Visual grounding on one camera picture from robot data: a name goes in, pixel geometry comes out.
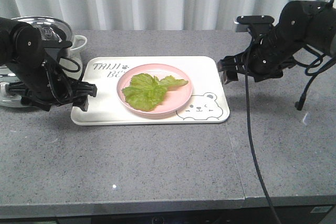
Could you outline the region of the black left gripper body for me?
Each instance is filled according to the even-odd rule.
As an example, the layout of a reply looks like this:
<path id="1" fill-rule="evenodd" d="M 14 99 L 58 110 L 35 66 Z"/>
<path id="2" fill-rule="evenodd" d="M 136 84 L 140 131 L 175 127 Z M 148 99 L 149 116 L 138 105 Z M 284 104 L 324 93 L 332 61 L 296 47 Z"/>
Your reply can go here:
<path id="1" fill-rule="evenodd" d="M 49 111 L 55 106 L 72 104 L 77 97 L 77 82 L 64 73 L 49 75 L 48 73 L 23 73 L 19 82 L 11 82 L 7 92 L 21 96 L 21 104 L 34 106 Z"/>

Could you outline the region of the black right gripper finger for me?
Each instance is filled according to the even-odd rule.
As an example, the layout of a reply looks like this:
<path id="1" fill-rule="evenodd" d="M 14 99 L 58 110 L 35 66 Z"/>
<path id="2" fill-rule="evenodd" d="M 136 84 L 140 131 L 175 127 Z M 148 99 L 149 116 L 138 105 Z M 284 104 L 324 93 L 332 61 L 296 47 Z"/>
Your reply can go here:
<path id="1" fill-rule="evenodd" d="M 217 62 L 217 70 L 218 70 L 218 72 L 225 72 L 226 71 L 225 60 L 219 60 Z"/>
<path id="2" fill-rule="evenodd" d="M 230 82 L 238 81 L 238 74 L 234 71 L 223 71 L 222 84 L 229 84 Z"/>

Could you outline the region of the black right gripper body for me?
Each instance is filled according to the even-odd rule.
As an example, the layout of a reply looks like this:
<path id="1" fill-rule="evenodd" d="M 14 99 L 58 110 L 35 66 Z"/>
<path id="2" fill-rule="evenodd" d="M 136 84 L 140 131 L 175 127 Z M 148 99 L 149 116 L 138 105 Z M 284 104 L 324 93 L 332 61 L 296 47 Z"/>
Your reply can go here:
<path id="1" fill-rule="evenodd" d="M 254 81 L 278 79 L 283 76 L 281 64 L 285 61 L 285 51 L 278 49 L 245 50 L 234 56 L 224 57 L 226 71 L 247 74 Z"/>

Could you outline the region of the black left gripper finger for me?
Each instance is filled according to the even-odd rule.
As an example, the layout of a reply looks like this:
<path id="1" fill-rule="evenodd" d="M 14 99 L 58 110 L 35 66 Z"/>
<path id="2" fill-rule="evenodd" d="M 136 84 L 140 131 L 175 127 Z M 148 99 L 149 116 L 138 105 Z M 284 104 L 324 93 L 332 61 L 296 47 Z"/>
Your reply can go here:
<path id="1" fill-rule="evenodd" d="M 88 111 L 88 98 L 76 98 L 72 106 L 78 107 L 81 111 Z"/>
<path id="2" fill-rule="evenodd" d="M 90 84 L 84 81 L 77 82 L 77 97 L 85 97 L 85 96 L 97 96 L 97 87 L 95 84 Z"/>

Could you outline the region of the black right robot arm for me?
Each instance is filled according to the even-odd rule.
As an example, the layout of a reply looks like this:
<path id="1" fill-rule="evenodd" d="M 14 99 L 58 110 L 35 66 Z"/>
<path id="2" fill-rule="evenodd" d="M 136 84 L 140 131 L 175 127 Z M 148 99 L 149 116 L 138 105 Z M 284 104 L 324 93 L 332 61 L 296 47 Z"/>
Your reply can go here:
<path id="1" fill-rule="evenodd" d="M 277 79 L 296 65 L 293 54 L 304 46 L 335 56 L 335 8 L 327 2 L 292 1 L 283 8 L 279 22 L 271 16 L 239 16 L 236 21 L 251 34 L 244 52 L 226 56 L 217 63 L 224 82 L 248 74 L 256 82 Z"/>

